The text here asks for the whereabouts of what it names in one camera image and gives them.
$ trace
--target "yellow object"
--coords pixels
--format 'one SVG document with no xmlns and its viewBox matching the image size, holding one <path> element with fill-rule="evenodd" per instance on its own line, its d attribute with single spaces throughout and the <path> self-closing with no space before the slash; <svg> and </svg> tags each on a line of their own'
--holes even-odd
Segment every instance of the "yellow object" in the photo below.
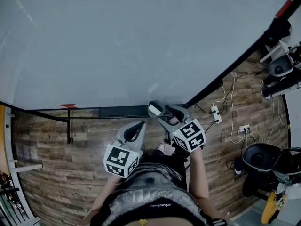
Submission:
<svg viewBox="0 0 301 226">
<path fill-rule="evenodd" d="M 267 203 L 265 205 L 265 208 L 262 213 L 261 217 L 261 223 L 268 224 L 271 217 L 274 215 L 274 213 L 277 211 L 276 205 L 275 205 L 275 192 L 271 192 L 269 194 L 269 198 L 267 200 Z"/>
<path fill-rule="evenodd" d="M 146 219 L 140 219 L 139 223 L 141 226 L 144 226 L 144 225 L 146 225 L 147 221 L 146 221 Z"/>
<path fill-rule="evenodd" d="M 5 107 L 0 105 L 0 171 L 6 173 L 7 175 L 10 175 L 4 143 L 4 113 Z"/>
</svg>

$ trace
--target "power strip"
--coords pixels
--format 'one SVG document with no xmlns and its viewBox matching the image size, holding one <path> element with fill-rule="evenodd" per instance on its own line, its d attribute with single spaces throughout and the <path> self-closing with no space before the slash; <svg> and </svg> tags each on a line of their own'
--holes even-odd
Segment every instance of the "power strip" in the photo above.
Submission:
<svg viewBox="0 0 301 226">
<path fill-rule="evenodd" d="M 211 107 L 211 112 L 212 112 L 213 118 L 215 120 L 215 123 L 216 124 L 221 123 L 222 118 L 220 116 L 220 112 L 219 112 L 219 110 L 218 110 L 218 108 L 217 108 L 216 105 Z"/>
<path fill-rule="evenodd" d="M 244 130 L 246 130 L 246 133 L 247 133 L 249 128 L 250 128 L 250 125 L 240 126 L 239 132 L 244 132 Z"/>
</svg>

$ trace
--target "red stripe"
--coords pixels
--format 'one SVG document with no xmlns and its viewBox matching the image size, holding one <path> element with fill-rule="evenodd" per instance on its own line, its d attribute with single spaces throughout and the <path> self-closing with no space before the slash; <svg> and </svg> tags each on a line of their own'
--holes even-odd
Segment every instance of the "red stripe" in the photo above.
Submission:
<svg viewBox="0 0 301 226">
<path fill-rule="evenodd" d="M 285 5 L 282 6 L 282 8 L 277 12 L 275 17 L 280 18 L 283 15 L 283 13 L 287 10 L 287 8 L 291 5 L 291 3 L 292 0 L 287 0 Z"/>
<path fill-rule="evenodd" d="M 76 109 L 75 104 L 60 104 L 60 106 L 67 107 L 68 109 Z"/>
</svg>

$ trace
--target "person's arm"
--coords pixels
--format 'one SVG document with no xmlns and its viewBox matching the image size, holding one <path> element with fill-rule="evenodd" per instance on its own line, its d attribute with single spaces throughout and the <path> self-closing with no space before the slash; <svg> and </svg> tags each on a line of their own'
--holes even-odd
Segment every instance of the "person's arm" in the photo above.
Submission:
<svg viewBox="0 0 301 226">
<path fill-rule="evenodd" d="M 88 212 L 88 214 L 81 220 L 79 223 L 80 225 L 87 225 L 91 222 L 92 217 L 97 214 L 100 211 L 100 208 L 103 205 L 103 202 L 106 200 L 106 198 L 113 193 L 117 186 L 120 184 L 120 182 L 123 180 L 122 177 L 112 175 L 108 178 L 107 183 L 103 187 L 102 191 L 96 198 L 96 200 L 93 203 L 92 208 Z"/>
<path fill-rule="evenodd" d="M 209 188 L 203 161 L 202 149 L 199 147 L 190 154 L 189 192 L 197 201 L 202 211 L 212 219 L 224 218 L 209 200 Z"/>
</svg>

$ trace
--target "table leg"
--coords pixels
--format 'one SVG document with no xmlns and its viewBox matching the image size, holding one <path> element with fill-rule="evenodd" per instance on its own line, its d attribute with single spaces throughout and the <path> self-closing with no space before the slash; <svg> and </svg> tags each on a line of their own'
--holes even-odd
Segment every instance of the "table leg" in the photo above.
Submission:
<svg viewBox="0 0 301 226">
<path fill-rule="evenodd" d="M 281 45 L 278 44 L 271 52 L 269 52 L 265 57 L 263 57 L 261 60 L 259 60 L 259 63 L 266 61 L 268 58 L 270 58 L 272 56 L 272 54 L 274 54 L 280 48 L 281 48 Z"/>
</svg>

